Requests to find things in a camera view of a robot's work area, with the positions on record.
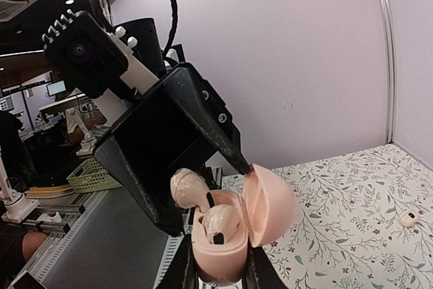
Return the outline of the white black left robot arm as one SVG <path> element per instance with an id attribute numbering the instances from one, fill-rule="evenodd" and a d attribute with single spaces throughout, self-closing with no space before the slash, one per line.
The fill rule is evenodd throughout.
<path id="1" fill-rule="evenodd" d="M 170 178 L 179 169 L 196 171 L 216 153 L 241 174 L 250 167 L 240 132 L 212 85 L 188 62 L 166 71 L 154 21 L 132 20 L 124 28 L 138 41 L 135 56 L 158 82 L 102 136 L 94 155 L 158 229 L 177 237 L 183 220 Z"/>

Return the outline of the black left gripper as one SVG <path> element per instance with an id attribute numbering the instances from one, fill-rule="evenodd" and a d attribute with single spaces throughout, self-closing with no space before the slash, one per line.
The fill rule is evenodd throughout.
<path id="1" fill-rule="evenodd" d="M 169 186 L 177 169 L 196 170 L 215 152 L 239 174 L 251 168 L 226 103 L 192 64 L 178 64 L 161 81 L 97 141 L 93 154 L 159 230 L 177 237 L 183 218 Z"/>

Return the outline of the pink earbuds charging case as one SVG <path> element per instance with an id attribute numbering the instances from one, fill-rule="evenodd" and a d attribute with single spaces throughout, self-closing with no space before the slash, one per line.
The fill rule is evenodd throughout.
<path id="1" fill-rule="evenodd" d="M 215 206 L 194 214 L 193 257 L 203 282 L 230 286 L 244 274 L 249 247 L 268 245 L 287 232 L 296 200 L 285 180 L 257 164 L 244 177 L 241 194 L 214 190 L 211 195 Z"/>

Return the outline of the white earbuds charging case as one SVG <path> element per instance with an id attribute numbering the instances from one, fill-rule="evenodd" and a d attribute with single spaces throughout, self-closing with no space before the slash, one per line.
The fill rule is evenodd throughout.
<path id="1" fill-rule="evenodd" d="M 413 227 L 419 220 L 419 215 L 414 210 L 406 210 L 398 216 L 398 222 L 403 227 Z"/>

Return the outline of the pink earbud with black tip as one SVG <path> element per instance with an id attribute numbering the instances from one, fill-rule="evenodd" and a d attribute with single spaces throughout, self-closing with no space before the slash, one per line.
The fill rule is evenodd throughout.
<path id="1" fill-rule="evenodd" d="M 171 196 L 180 208 L 198 207 L 201 213 L 207 213 L 214 206 L 205 179 L 196 172 L 182 168 L 170 179 Z"/>

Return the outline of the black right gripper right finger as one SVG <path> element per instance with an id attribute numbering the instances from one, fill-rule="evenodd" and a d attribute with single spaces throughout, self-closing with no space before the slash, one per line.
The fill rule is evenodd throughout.
<path id="1" fill-rule="evenodd" d="M 244 288 L 286 289 L 262 247 L 248 245 L 247 263 L 244 273 Z"/>

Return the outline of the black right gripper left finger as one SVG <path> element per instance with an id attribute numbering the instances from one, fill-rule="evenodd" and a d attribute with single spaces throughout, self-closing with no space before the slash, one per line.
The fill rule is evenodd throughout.
<path id="1" fill-rule="evenodd" d="M 155 288 L 196 288 L 196 266 L 190 234 L 168 237 Z"/>

